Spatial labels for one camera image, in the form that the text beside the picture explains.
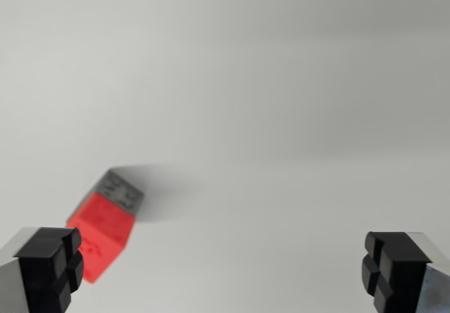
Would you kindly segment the black-tipped silver gripper right finger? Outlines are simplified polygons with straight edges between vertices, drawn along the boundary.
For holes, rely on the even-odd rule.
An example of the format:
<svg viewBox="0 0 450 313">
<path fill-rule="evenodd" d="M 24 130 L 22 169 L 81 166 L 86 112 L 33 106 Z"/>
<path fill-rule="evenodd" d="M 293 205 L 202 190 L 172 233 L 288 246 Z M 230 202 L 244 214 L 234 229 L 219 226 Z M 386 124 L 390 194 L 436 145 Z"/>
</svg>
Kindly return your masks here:
<svg viewBox="0 0 450 313">
<path fill-rule="evenodd" d="M 380 313 L 449 311 L 449 258 L 421 232 L 366 234 L 365 291 Z"/>
</svg>

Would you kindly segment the black-tipped silver gripper left finger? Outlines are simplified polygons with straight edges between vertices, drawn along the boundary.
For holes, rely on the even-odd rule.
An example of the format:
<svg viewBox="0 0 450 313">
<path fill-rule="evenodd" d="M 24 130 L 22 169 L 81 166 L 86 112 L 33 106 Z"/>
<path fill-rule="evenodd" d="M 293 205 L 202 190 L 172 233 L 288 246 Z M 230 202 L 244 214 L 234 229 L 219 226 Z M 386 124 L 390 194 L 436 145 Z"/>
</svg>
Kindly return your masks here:
<svg viewBox="0 0 450 313">
<path fill-rule="evenodd" d="M 66 312 L 84 273 L 79 229 L 25 227 L 1 247 L 1 311 Z"/>
</svg>

